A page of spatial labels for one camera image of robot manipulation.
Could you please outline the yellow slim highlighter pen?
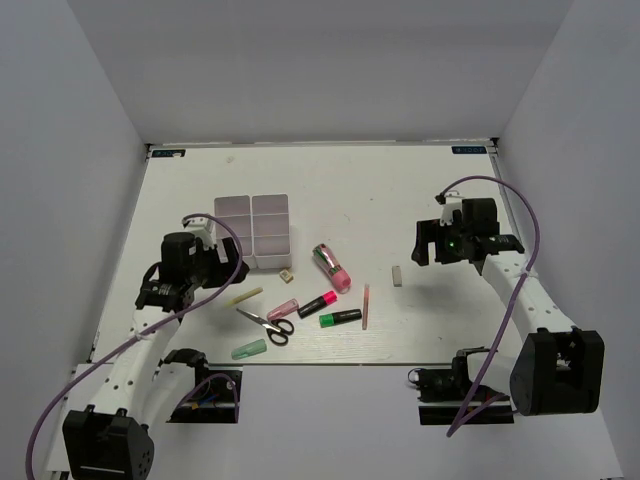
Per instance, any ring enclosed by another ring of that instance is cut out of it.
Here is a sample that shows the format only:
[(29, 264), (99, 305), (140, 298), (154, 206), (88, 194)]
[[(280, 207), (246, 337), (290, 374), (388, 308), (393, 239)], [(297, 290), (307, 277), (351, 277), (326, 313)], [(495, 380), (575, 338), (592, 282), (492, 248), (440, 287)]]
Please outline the yellow slim highlighter pen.
[(255, 297), (256, 295), (261, 294), (262, 292), (263, 292), (263, 288), (262, 287), (254, 288), (254, 289), (252, 289), (250, 291), (247, 291), (247, 292), (245, 292), (245, 293), (243, 293), (241, 295), (238, 295), (238, 296), (232, 298), (228, 302), (228, 304), (229, 305), (237, 305), (237, 304), (239, 304), (241, 302), (244, 302), (244, 301), (246, 301), (246, 300), (248, 300), (248, 299), (250, 299), (252, 297)]

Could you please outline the orange slim highlighter pen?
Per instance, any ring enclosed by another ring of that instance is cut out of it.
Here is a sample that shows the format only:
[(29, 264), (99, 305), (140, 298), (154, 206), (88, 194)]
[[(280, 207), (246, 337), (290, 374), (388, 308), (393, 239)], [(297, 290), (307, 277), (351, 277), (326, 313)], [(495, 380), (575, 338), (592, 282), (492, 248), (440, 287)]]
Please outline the orange slim highlighter pen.
[(362, 306), (362, 319), (361, 319), (361, 328), (363, 331), (366, 331), (368, 328), (369, 305), (370, 305), (370, 285), (366, 283), (363, 289), (363, 306)]

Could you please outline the pink crayon tube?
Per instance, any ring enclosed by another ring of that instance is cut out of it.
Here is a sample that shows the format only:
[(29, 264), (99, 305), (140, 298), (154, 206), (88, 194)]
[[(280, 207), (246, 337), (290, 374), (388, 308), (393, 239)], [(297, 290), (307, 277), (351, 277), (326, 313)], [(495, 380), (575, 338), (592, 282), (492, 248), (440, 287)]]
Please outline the pink crayon tube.
[(333, 251), (325, 244), (320, 243), (312, 250), (312, 257), (328, 276), (332, 286), (339, 293), (347, 292), (351, 287), (351, 277), (342, 267)]

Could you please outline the pink black highlighter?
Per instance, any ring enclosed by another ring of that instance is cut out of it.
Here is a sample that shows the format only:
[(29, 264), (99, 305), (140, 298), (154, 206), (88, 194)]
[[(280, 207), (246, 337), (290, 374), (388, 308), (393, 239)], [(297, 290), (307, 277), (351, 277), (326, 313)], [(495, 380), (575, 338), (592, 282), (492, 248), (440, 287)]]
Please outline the pink black highlighter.
[(330, 290), (325, 294), (315, 298), (307, 304), (298, 308), (297, 313), (301, 319), (307, 318), (310, 315), (319, 312), (327, 306), (337, 301), (337, 294), (335, 291)]

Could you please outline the green black highlighter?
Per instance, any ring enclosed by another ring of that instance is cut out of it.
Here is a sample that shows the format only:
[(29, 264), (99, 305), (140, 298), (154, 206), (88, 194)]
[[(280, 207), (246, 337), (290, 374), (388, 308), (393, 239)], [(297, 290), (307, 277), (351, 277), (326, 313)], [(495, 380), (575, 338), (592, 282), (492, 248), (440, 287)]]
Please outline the green black highlighter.
[(321, 315), (319, 317), (319, 325), (321, 328), (328, 328), (343, 323), (358, 321), (362, 318), (363, 313), (360, 309), (351, 309)]

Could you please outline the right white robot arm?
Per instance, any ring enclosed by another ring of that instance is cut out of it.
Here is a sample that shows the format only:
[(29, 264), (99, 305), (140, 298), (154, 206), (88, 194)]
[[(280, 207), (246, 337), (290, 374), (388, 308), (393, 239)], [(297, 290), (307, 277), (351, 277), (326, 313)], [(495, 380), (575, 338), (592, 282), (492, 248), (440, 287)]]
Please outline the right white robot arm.
[(459, 396), (486, 401), (504, 393), (525, 416), (596, 410), (604, 341), (578, 328), (537, 278), (520, 278), (525, 250), (514, 235), (501, 233), (494, 200), (463, 199), (444, 205), (440, 218), (418, 222), (411, 258), (420, 266), (472, 264), (509, 309), (523, 341), (516, 359), (496, 355), (487, 372), (473, 363), (455, 369), (451, 384)]

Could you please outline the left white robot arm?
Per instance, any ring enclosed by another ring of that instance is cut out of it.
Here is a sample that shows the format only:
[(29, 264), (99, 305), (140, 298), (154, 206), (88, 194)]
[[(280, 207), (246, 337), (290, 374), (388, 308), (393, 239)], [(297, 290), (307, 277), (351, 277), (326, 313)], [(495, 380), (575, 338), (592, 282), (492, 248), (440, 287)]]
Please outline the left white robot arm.
[(108, 359), (104, 383), (82, 410), (62, 425), (70, 473), (75, 479), (145, 479), (155, 455), (150, 428), (167, 419), (186, 396), (199, 399), (211, 387), (203, 353), (168, 351), (187, 313), (199, 308), (195, 293), (220, 294), (249, 271), (236, 235), (206, 244), (189, 231), (170, 233), (161, 258), (144, 274), (125, 344)]

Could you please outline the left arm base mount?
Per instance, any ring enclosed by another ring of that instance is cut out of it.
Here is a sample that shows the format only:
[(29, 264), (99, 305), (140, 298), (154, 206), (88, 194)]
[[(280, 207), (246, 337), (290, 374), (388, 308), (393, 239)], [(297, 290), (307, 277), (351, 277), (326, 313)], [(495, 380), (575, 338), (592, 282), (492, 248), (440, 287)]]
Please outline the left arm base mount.
[(209, 368), (196, 375), (198, 382), (210, 375), (208, 380), (185, 403), (171, 415), (168, 423), (173, 424), (236, 424), (239, 402), (235, 402), (233, 388), (241, 398), (243, 370), (224, 366)]

